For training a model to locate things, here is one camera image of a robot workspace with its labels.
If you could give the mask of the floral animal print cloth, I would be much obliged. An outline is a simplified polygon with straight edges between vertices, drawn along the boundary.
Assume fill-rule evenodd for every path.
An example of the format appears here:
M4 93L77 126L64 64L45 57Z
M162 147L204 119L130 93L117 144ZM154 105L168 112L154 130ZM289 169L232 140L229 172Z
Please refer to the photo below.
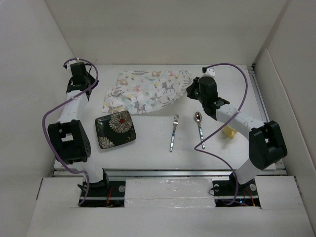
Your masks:
M151 113L171 105L186 94L193 83L190 71L123 71L108 90L102 112L128 111L131 115Z

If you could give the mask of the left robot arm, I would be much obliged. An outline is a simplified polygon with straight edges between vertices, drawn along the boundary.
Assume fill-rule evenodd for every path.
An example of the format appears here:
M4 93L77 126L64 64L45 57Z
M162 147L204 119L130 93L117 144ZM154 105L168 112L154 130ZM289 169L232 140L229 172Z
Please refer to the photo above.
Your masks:
M80 121L98 84L98 70L91 62L79 58L66 61L63 67L72 74L67 99L44 115L44 135L56 159L71 173L88 176L90 183L94 183L93 190L104 196L110 191L110 183L103 179L103 169L90 158L90 141Z

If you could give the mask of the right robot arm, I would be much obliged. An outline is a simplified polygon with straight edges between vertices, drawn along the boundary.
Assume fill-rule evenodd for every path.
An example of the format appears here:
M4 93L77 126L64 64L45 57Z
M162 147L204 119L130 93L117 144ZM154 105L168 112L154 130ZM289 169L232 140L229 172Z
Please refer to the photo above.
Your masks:
M249 158L238 168L228 182L231 193L238 195L246 189L246 183L271 164L287 156L287 147L275 121L263 122L236 109L229 101L218 97L213 77L195 78L187 88L187 96L199 100L204 112L216 121L225 123L249 142Z

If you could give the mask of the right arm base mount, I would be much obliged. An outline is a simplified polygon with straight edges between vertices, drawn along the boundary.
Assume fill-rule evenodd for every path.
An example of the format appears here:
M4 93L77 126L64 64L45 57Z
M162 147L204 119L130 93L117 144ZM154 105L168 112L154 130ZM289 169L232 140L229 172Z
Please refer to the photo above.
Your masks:
M209 194L215 198L216 207L260 207L255 180L237 184L233 174L229 180L214 180Z

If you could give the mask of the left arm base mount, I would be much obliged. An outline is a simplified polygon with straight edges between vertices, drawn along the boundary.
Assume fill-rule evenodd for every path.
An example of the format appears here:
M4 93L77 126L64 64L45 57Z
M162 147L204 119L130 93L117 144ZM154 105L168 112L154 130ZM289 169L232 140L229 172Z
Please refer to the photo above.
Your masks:
M88 190L86 181L78 187L81 190L80 207L124 207L126 182L110 181L107 173L99 182L89 183Z

